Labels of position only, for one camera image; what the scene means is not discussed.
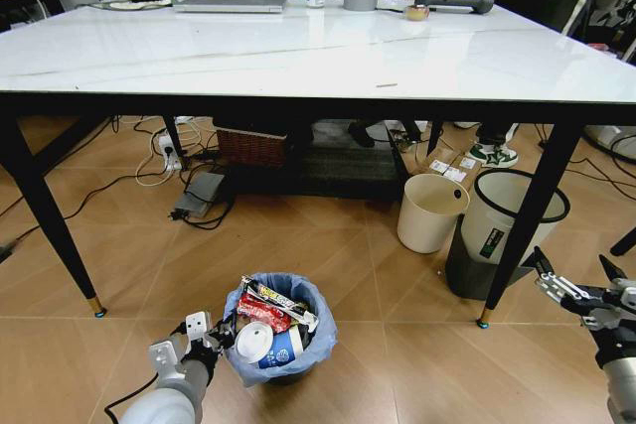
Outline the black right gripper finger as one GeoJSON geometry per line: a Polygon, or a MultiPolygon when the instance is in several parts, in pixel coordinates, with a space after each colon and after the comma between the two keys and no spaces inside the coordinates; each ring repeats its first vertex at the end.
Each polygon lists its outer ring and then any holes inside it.
{"type": "Polygon", "coordinates": [[[600,254],[599,260],[607,276],[610,285],[605,289],[605,295],[611,296],[634,296],[635,281],[629,279],[625,272],[610,261],[605,255],[600,254]]]}
{"type": "Polygon", "coordinates": [[[568,297],[578,301],[582,299],[582,291],[562,276],[557,276],[551,263],[538,246],[533,250],[534,265],[538,273],[535,284],[540,291],[557,303],[568,297]]]}

